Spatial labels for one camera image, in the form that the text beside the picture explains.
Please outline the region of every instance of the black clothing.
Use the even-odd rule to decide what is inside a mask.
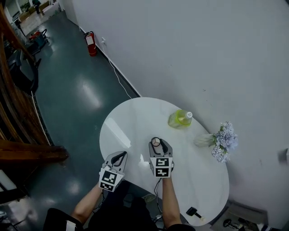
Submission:
[[[129,182],[123,181],[115,192],[108,193],[100,209],[91,217],[87,231],[158,231],[142,198],[134,198],[130,208],[123,206],[123,199],[127,194],[128,188]],[[79,221],[60,210],[50,208],[43,231],[65,231],[67,220],[76,224],[77,228],[75,230],[83,230]],[[181,224],[168,228],[168,231],[194,230],[191,226]]]
[[[35,10],[37,14],[40,14],[39,12],[39,6],[41,5],[39,0],[32,0],[32,3],[35,5]]]

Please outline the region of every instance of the small black object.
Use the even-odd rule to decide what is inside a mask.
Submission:
[[[201,218],[202,216],[200,214],[197,213],[197,209],[194,207],[190,207],[188,209],[188,211],[186,212],[186,214],[188,214],[189,216],[194,216],[196,215],[198,218]]]
[[[238,226],[235,226],[234,224],[236,224],[236,223],[232,223],[232,220],[231,220],[231,219],[226,219],[226,220],[224,220],[224,222],[223,222],[223,227],[230,227],[231,229],[245,230],[244,227],[241,227],[241,228],[239,229]]]
[[[166,146],[166,144],[163,142],[162,139],[159,139],[161,141],[161,145],[163,147],[163,153],[167,153],[168,152],[168,147]]]

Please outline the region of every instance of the flower vase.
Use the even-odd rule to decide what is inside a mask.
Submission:
[[[196,136],[194,139],[194,144],[197,147],[209,147],[214,145],[214,135],[213,134],[204,134]]]

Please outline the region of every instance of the white wall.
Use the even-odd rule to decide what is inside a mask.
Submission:
[[[27,3],[27,0],[19,0],[19,5],[22,6],[23,4]]]
[[[78,25],[73,2],[71,0],[61,0],[61,4],[63,5],[63,8],[65,9],[67,18],[70,21],[72,21],[75,25]]]
[[[59,2],[61,10],[64,10],[63,0],[57,0]]]
[[[193,112],[210,132],[233,122],[230,197],[289,220],[289,7],[284,0],[73,0],[80,27],[145,97]]]
[[[19,11],[15,0],[12,0],[9,4],[7,4],[7,8],[11,17],[13,17],[13,15]]]
[[[4,12],[5,12],[6,18],[8,19],[8,22],[9,22],[9,23],[12,23],[13,20],[12,20],[12,17],[11,17],[11,15],[10,15],[7,7],[4,8]]]

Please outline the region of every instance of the baseboard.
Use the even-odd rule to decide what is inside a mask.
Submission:
[[[83,33],[86,33],[82,27],[79,26],[79,29],[83,32]],[[136,88],[130,83],[130,81],[127,79],[127,77],[125,77],[125,75],[119,70],[119,68],[113,63],[113,61],[102,51],[102,49],[97,45],[95,44],[97,49],[102,53],[102,55],[107,59],[109,60],[112,65],[114,66],[114,68],[116,69],[117,73],[120,75],[120,77],[126,82],[126,84],[132,89],[132,91],[138,96],[138,97],[141,97],[141,94],[136,90]]]

